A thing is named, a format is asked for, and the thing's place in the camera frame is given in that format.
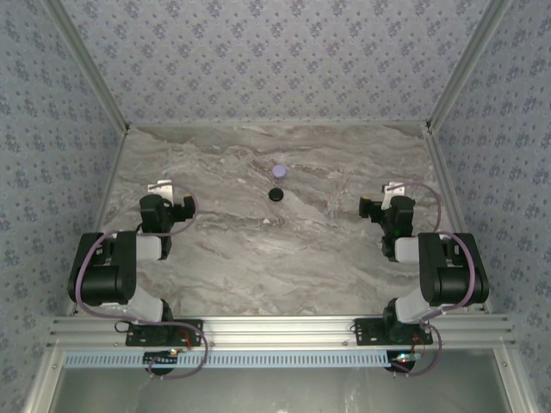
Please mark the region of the small black controller board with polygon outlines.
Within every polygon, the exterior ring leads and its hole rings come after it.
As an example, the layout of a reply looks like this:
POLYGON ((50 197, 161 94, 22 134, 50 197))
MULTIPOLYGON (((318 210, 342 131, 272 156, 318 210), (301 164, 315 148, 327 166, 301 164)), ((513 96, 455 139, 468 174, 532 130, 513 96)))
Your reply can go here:
POLYGON ((388 370, 409 373, 415 367, 416 362, 422 358, 422 355, 414 351, 392 350, 387 352, 387 358, 390 363, 388 370))
POLYGON ((150 368, 168 368, 177 364, 178 355, 168 350, 147 351, 142 356, 142 365, 150 368))

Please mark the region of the grey metal panel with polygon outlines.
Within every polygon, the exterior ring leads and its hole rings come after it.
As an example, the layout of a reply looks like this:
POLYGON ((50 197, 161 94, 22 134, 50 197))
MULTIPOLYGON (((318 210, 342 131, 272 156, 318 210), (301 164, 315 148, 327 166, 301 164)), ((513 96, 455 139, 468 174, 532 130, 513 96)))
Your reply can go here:
POLYGON ((113 352, 46 354, 23 413, 540 413, 518 358, 446 350, 421 377, 381 367, 236 368, 155 380, 113 352))

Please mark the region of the aluminium table side rail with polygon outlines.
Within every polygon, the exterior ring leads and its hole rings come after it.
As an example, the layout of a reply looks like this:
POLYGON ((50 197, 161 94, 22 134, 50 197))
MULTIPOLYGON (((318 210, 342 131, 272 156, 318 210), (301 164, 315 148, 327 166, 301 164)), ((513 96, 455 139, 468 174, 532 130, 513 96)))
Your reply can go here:
POLYGON ((119 141, 119 144, 116 147, 113 162, 112 162, 111 167, 109 169, 107 181, 106 181, 106 183, 104 185, 104 188, 103 188, 103 191, 102 191, 102 198, 101 198, 101 202, 100 202, 100 205, 99 205, 99 209, 98 209, 96 217, 94 219, 94 224, 93 224, 93 227, 92 227, 93 232, 100 231, 102 229, 102 226, 103 226, 106 214, 107 214, 107 210, 108 210, 108 204, 109 204, 109 199, 110 199, 110 196, 111 196, 111 191, 112 191, 112 188, 113 188, 113 185, 114 185, 115 175, 116 175, 117 170, 119 168, 119 163, 120 163, 120 160, 121 160, 121 153, 123 151, 124 144, 126 142, 129 129, 130 129, 130 126, 127 125, 126 129, 121 133, 121 139, 119 141))
POLYGON ((448 312, 486 302, 490 283, 474 236, 466 232, 443 154, 432 135, 427 146, 440 189, 440 205, 448 223, 419 236, 420 286, 424 300, 435 311, 448 312))

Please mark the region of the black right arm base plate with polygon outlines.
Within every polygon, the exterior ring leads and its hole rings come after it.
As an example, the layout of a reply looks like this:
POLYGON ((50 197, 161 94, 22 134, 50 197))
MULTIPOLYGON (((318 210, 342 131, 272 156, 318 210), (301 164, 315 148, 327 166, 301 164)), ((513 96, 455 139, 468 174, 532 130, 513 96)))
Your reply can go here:
POLYGON ((387 323, 382 318, 356 318, 352 332, 358 346, 432 344, 431 333, 416 324, 387 323))

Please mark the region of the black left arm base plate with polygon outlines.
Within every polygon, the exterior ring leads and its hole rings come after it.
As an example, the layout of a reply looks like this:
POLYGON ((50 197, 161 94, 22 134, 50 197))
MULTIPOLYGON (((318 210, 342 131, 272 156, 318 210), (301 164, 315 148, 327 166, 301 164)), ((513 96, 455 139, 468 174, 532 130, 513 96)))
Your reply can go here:
POLYGON ((200 347, 201 336, 193 329, 178 326, 129 324, 126 334, 128 347, 200 347))

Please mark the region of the aluminium mounting rail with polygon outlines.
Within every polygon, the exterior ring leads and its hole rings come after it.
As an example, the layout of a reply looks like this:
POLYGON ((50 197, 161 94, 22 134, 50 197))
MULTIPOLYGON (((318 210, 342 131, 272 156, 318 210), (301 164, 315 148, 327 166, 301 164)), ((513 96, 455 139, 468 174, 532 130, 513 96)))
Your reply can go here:
MULTIPOLYGON (((203 316, 208 343, 216 350, 345 350, 356 348, 354 315, 340 316, 203 316)), ((500 348, 517 343, 510 319, 501 314, 448 313, 430 324, 443 348, 500 348)), ((120 350, 126 338, 113 320, 74 316, 54 319, 49 348, 120 350)))

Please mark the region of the aluminium frame post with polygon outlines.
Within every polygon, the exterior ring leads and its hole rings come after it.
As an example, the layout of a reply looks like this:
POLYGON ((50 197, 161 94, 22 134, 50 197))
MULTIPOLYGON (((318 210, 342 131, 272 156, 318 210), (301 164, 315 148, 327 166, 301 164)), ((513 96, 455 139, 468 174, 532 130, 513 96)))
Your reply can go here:
POLYGON ((474 27, 464 50, 461 52, 451 72, 448 82, 446 82, 426 121, 430 134, 435 134, 442 126, 481 55, 490 43, 499 23, 503 20, 507 9, 510 8, 511 3, 512 0, 488 1, 479 22, 474 27))
POLYGON ((72 22, 71 17, 61 0, 41 0, 47 13, 58 29, 60 36, 77 61, 80 71, 83 73, 99 102, 102 104, 108 118, 115 129, 122 135, 127 133, 128 124, 121 112, 114 95, 104 81, 102 74, 88 51, 84 40, 72 22))

